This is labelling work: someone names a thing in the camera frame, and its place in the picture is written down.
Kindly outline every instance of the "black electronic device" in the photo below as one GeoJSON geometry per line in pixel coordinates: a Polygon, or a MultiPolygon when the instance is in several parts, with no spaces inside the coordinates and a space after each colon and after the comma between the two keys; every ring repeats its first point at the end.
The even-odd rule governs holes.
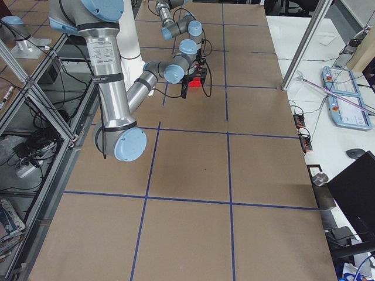
{"type": "Polygon", "coordinates": [[[328,182],[333,198],[362,240],[362,244],[331,252],[340,258],[375,252],[375,156],[370,151],[328,182]]]}

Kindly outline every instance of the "label sticker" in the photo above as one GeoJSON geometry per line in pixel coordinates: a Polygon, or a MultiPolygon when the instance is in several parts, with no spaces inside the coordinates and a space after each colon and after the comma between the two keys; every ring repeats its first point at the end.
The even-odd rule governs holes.
{"type": "Polygon", "coordinates": [[[87,44],[90,53],[91,63],[94,66],[102,66],[105,64],[113,64],[114,52],[111,41],[105,39],[96,39],[87,44]]]}

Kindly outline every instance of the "power strip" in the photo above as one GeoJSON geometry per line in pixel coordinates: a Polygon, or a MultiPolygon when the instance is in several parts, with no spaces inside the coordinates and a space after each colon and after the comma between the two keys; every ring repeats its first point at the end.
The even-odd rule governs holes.
{"type": "Polygon", "coordinates": [[[21,179],[23,177],[26,177],[28,174],[33,172],[34,170],[38,169],[39,166],[41,166],[44,162],[44,160],[38,160],[38,165],[29,163],[28,165],[21,165],[20,168],[17,169],[16,175],[21,179]]]}

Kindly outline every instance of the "white pillar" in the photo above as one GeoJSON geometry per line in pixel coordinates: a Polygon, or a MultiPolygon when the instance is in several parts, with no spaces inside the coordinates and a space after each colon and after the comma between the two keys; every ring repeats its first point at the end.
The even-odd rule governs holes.
{"type": "Polygon", "coordinates": [[[124,13],[118,22],[120,24],[120,32],[117,35],[117,44],[122,57],[121,66],[124,73],[125,87],[129,90],[134,81],[142,74],[145,64],[139,48],[131,0],[124,0],[124,13]]]}

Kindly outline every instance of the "black mouse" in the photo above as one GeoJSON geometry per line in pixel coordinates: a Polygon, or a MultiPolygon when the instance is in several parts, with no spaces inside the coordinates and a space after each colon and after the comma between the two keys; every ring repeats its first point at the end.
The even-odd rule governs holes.
{"type": "Polygon", "coordinates": [[[364,155],[366,151],[361,148],[353,148],[346,151],[346,155],[348,155],[352,159],[358,159],[362,155],[364,155]]]}

